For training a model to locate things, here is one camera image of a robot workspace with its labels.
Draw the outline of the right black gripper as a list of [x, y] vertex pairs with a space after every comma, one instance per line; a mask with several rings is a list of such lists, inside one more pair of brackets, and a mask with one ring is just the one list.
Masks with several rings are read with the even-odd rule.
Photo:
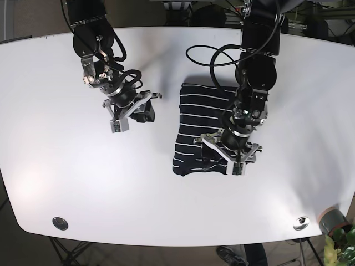
[[137, 92], [133, 86], [120, 86], [116, 90], [102, 88], [101, 92], [107, 97], [103, 107], [111, 115], [110, 127], [113, 133], [128, 131], [128, 119], [139, 123], [155, 121], [151, 101], [161, 99], [161, 93], [153, 93], [150, 90]]

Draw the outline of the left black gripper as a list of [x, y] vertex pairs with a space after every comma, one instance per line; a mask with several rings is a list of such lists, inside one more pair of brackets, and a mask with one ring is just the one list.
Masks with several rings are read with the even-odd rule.
[[194, 139], [202, 148], [202, 160], [208, 162], [218, 154], [226, 161], [226, 174], [241, 176], [249, 163], [256, 162], [256, 153], [263, 147], [249, 141], [251, 134], [263, 124], [263, 113], [254, 111], [225, 111], [219, 117], [221, 127], [215, 133], [201, 134]]

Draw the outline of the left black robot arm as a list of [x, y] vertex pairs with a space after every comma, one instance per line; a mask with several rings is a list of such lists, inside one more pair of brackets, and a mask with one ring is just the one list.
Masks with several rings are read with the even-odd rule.
[[204, 133], [194, 139], [194, 143], [201, 146], [204, 172], [222, 166], [224, 174], [243, 175], [246, 165], [254, 163], [256, 153], [263, 150], [260, 144], [250, 142], [249, 138], [267, 119], [268, 92], [277, 80], [281, 2], [245, 1], [242, 12], [241, 44], [217, 48], [207, 65], [214, 86], [222, 91], [215, 76], [215, 68], [219, 66], [215, 60], [229, 49], [242, 51], [238, 60], [229, 62], [235, 65], [238, 87], [218, 115], [221, 127], [214, 133]]

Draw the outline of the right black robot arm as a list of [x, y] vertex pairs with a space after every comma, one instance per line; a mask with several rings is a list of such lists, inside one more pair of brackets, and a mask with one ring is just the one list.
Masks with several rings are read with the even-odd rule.
[[107, 20], [104, 1], [61, 1], [63, 18], [73, 34], [73, 49], [80, 57], [83, 81], [105, 96], [112, 132], [129, 130], [129, 120], [154, 122], [152, 99], [160, 93], [142, 91], [141, 71], [125, 70], [126, 50]]

